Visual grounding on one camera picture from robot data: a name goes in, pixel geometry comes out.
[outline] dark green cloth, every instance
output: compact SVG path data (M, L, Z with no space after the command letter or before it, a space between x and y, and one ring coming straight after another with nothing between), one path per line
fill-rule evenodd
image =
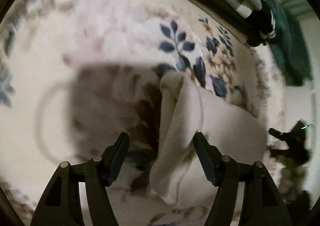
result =
M273 56L287 86L303 86L313 79L309 54L296 18L276 0L265 0L276 20L276 38L269 41Z

